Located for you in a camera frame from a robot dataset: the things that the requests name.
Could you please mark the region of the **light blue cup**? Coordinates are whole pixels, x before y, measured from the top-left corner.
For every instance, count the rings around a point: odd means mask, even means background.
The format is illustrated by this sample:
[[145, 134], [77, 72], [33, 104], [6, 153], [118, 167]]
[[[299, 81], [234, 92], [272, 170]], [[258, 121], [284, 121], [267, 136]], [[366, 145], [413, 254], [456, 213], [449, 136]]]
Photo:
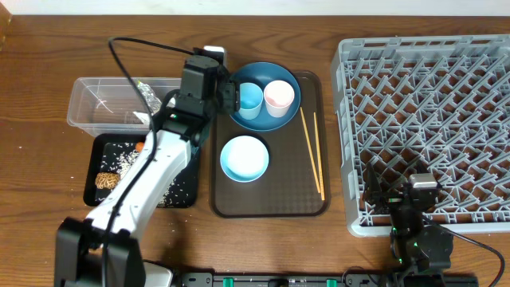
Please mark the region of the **light blue cup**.
[[245, 120], [253, 120], [258, 117], [263, 103], [263, 92], [254, 83], [240, 84], [240, 109], [239, 114]]

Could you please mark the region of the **snack wrapper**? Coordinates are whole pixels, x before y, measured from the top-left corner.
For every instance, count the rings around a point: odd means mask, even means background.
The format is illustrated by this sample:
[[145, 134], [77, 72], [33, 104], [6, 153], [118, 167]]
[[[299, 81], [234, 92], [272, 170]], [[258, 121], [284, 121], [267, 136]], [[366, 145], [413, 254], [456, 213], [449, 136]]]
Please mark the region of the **snack wrapper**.
[[145, 101], [147, 102], [147, 105], [151, 110], [151, 114], [154, 115], [157, 113], [162, 106], [162, 101], [156, 96], [153, 88], [141, 81], [137, 82], [137, 88], [142, 93]]

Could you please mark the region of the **light blue bowl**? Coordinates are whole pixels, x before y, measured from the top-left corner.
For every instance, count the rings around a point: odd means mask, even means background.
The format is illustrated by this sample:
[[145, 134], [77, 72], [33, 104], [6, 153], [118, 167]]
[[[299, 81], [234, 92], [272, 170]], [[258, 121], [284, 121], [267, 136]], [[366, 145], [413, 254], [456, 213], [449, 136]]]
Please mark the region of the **light blue bowl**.
[[239, 183], [250, 183], [266, 172], [269, 150], [256, 137], [237, 136], [224, 145], [219, 163], [228, 178]]

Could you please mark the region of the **orange carrot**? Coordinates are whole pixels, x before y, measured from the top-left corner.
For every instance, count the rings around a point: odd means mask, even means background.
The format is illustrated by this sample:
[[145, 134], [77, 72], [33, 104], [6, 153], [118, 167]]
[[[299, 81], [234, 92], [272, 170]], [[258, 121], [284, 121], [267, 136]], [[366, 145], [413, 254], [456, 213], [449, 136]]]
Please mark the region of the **orange carrot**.
[[144, 142], [138, 142], [136, 145], [135, 145], [135, 150], [137, 152], [141, 152], [144, 148]]

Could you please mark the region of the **white rice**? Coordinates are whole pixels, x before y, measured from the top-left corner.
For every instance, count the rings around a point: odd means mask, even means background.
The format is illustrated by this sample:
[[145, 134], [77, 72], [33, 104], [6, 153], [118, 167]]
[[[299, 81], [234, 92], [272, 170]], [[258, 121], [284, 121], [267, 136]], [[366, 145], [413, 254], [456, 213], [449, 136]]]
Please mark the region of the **white rice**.
[[[107, 143], [101, 156], [97, 172], [116, 173], [123, 178], [136, 161], [139, 152], [134, 143]], [[171, 182], [158, 203], [158, 208], [187, 208], [192, 206], [198, 196], [198, 152], [186, 168]]]

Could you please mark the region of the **brown shiitake mushroom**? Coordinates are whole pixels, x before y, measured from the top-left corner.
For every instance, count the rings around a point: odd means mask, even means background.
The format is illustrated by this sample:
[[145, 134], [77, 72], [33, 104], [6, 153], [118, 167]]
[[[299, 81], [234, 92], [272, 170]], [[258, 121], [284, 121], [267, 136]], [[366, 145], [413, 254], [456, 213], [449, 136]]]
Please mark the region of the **brown shiitake mushroom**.
[[95, 184], [98, 189], [113, 189], [120, 181], [120, 175], [116, 173], [100, 172], [97, 174]]

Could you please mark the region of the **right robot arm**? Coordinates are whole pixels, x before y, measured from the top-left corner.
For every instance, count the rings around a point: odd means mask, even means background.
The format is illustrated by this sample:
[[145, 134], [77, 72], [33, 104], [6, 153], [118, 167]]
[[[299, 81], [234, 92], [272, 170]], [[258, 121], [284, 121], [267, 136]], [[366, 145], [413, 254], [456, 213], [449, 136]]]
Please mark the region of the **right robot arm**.
[[390, 215], [390, 248], [399, 266], [379, 278], [378, 286], [444, 286], [444, 269], [451, 266], [453, 236], [424, 223], [441, 184], [422, 164], [397, 191], [385, 191], [371, 164], [363, 200], [377, 213]]

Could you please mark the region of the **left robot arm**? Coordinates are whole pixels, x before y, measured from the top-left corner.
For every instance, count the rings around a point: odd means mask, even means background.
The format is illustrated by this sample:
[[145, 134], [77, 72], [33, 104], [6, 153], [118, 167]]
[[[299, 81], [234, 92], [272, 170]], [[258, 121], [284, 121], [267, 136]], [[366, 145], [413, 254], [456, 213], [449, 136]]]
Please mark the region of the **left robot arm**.
[[80, 221], [57, 230], [56, 286], [170, 286], [172, 271], [144, 261], [139, 248], [151, 216], [172, 181], [208, 138], [219, 113], [239, 107], [239, 85], [218, 46], [196, 48], [185, 61], [179, 88], [156, 114], [143, 151], [110, 195]]

